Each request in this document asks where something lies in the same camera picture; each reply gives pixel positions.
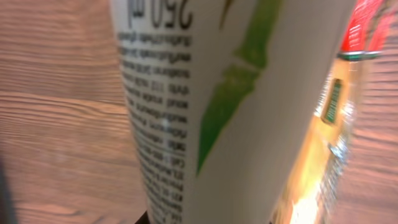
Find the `white tube with gold cap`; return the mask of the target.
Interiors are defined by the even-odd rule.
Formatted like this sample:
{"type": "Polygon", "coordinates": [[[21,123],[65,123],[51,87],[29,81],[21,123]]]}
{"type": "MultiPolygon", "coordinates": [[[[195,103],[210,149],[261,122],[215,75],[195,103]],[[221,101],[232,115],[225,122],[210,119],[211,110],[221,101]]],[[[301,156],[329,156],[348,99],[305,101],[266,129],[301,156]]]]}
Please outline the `white tube with gold cap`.
{"type": "Polygon", "coordinates": [[[272,221],[354,6],[110,2],[150,223],[272,221]]]}

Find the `orange spaghetti packet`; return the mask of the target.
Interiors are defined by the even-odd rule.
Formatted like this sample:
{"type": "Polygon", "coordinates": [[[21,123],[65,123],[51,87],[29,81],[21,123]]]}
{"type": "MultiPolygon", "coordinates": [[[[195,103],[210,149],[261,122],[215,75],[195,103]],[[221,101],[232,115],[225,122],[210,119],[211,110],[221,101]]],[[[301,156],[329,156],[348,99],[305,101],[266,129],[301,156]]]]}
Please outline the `orange spaghetti packet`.
{"type": "Polygon", "coordinates": [[[393,17],[393,1],[356,3],[271,224],[329,222],[367,65],[381,55],[393,17]]]}

